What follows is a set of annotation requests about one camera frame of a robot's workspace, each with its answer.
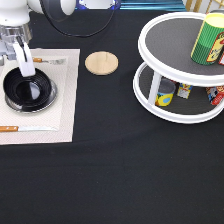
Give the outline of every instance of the black tablecloth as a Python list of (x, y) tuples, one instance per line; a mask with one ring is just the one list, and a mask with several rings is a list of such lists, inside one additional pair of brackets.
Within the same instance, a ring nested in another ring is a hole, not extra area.
[[(88, 34), (110, 13), (79, 11), (58, 26)], [(30, 48), (81, 49), (73, 142), (0, 147), (0, 223), (223, 224), (224, 112), (176, 124), (149, 113), (133, 92), (139, 34), (163, 13), (116, 11), (88, 39), (64, 37), (31, 14)], [(119, 68), (89, 73), (84, 62), (95, 51), (115, 54)]]

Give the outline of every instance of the white turntable shelf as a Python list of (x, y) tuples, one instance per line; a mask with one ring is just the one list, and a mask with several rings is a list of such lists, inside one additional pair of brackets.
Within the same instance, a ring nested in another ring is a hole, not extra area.
[[(177, 123), (199, 123), (217, 116), (224, 101), (210, 104), (204, 87), (224, 85), (224, 66), (200, 65), (190, 54), (205, 15), (178, 12), (148, 22), (139, 37), (139, 52), (145, 61), (138, 68), (133, 88), (139, 102), (151, 113)], [(193, 85), (189, 99), (174, 94), (170, 105), (155, 105), (162, 77)]]

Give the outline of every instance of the red object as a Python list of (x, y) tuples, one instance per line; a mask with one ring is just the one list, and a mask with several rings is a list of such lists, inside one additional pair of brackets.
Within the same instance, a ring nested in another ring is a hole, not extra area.
[(218, 105), (224, 97), (224, 86), (207, 87), (209, 101), (212, 105)]

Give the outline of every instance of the box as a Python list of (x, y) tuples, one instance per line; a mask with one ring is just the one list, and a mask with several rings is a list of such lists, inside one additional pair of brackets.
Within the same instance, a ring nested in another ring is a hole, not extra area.
[(179, 89), (178, 89), (178, 92), (177, 92), (177, 96), (188, 99), (192, 88), (193, 88), (193, 86), (191, 86), (191, 85), (180, 83), (180, 86), (179, 86)]
[(212, 105), (218, 105), (224, 96), (224, 86), (206, 87), (208, 99)]

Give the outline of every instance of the utensil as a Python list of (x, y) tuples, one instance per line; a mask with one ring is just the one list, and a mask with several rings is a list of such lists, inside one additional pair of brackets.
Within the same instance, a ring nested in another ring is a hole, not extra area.
[(57, 129), (47, 126), (0, 126), (0, 132), (17, 131), (57, 131)]
[(49, 63), (52, 65), (62, 65), (65, 64), (66, 59), (62, 58), (62, 59), (57, 59), (57, 60), (43, 60), (42, 58), (33, 58), (33, 62), (38, 62), (38, 63)]

